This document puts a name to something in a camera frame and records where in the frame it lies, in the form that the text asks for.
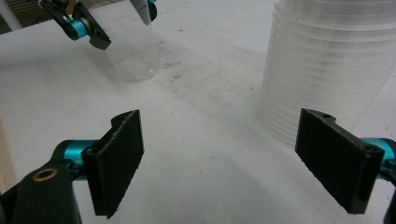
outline white table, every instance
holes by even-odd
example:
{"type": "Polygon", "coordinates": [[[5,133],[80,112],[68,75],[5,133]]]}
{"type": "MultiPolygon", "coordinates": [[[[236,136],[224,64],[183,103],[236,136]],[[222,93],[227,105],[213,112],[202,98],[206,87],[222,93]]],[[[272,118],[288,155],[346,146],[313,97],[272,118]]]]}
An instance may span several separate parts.
{"type": "MultiPolygon", "coordinates": [[[[161,70],[114,78],[88,39],[54,21],[0,35],[0,118],[17,178],[64,139],[100,138],[110,119],[140,109],[146,154],[121,205],[96,217],[75,182],[84,223],[382,223],[394,187],[377,180],[365,215],[348,215],[256,111],[272,0],[158,1],[161,70]]],[[[392,76],[354,134],[395,138],[392,76]]]]}

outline stack of plastic cups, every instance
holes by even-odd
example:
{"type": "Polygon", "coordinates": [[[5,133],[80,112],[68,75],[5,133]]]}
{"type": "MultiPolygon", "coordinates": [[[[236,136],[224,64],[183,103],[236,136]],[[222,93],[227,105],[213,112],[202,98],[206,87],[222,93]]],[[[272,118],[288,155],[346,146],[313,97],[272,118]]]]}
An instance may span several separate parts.
{"type": "Polygon", "coordinates": [[[81,0],[110,37],[108,58],[127,82],[154,77],[159,58],[147,0],[81,0]]]}
{"type": "Polygon", "coordinates": [[[301,108],[353,131],[396,64],[396,0],[276,0],[259,112],[294,146],[301,108]]]}

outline wooden edge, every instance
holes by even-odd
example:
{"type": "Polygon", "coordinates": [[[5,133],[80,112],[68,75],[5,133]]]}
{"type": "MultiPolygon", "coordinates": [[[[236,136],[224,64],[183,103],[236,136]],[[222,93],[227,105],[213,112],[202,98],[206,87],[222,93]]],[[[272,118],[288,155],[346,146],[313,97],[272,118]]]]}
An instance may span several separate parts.
{"type": "Polygon", "coordinates": [[[16,184],[17,177],[9,155],[3,125],[0,120],[0,193],[6,192],[16,184]]]}

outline transparent cup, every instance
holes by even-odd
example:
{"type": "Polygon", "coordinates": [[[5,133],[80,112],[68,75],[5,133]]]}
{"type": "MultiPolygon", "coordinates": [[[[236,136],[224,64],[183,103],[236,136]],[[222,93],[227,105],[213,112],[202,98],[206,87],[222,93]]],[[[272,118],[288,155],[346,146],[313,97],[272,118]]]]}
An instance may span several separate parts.
{"type": "Polygon", "coordinates": [[[159,58],[147,0],[82,0],[110,37],[106,49],[118,77],[127,82],[154,77],[159,58]]]}
{"type": "Polygon", "coordinates": [[[294,146],[301,108],[353,131],[396,64],[396,0],[276,0],[259,117],[294,146]]]}

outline clear plastic cup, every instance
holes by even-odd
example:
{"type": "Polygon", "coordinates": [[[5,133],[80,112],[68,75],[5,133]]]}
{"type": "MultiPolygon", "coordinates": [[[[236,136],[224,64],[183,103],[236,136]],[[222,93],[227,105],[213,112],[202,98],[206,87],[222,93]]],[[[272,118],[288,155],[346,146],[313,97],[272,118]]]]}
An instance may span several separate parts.
{"type": "Polygon", "coordinates": [[[396,0],[276,0],[259,117],[294,146],[301,108],[352,131],[396,64],[396,0]]]}
{"type": "Polygon", "coordinates": [[[110,37],[106,49],[118,77],[127,82],[154,77],[159,58],[147,0],[82,0],[110,37]]]}

